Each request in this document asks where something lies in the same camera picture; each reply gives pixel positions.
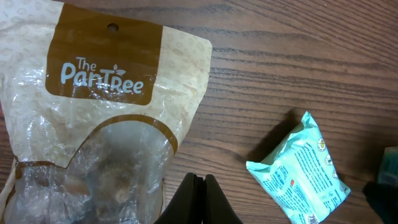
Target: plastic bag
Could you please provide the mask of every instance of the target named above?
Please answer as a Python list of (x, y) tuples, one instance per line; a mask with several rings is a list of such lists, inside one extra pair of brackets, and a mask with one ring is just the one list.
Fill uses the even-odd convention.
[(294, 224), (323, 221), (351, 192), (309, 112), (261, 163), (246, 167)]
[(17, 158), (3, 222), (153, 223), (206, 91), (209, 41), (61, 2), (0, 7), (0, 97)]

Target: wooden table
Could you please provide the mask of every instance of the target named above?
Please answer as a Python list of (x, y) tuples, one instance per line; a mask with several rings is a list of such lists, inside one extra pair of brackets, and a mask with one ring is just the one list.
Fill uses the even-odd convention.
[[(245, 168), (308, 110), (352, 193), (324, 223), (380, 223), (361, 190), (398, 145), (398, 6), (382, 0), (113, 0), (83, 7), (209, 39), (207, 93), (165, 183), (214, 174), (246, 224), (289, 223)], [(1, 121), (0, 185), (12, 153)]]

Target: brown label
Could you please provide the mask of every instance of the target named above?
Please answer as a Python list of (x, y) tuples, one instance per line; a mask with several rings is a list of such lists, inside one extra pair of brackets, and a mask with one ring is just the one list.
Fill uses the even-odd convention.
[(45, 87), (71, 98), (147, 105), (162, 26), (65, 4), (47, 56)]

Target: teal wrapper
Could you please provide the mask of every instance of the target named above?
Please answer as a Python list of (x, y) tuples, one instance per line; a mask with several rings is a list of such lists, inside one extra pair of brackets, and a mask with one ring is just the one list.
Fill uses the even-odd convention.
[(398, 146), (387, 147), (384, 151), (377, 182), (398, 187)]
[(351, 192), (309, 112), (263, 161), (246, 167), (294, 224), (320, 223)]

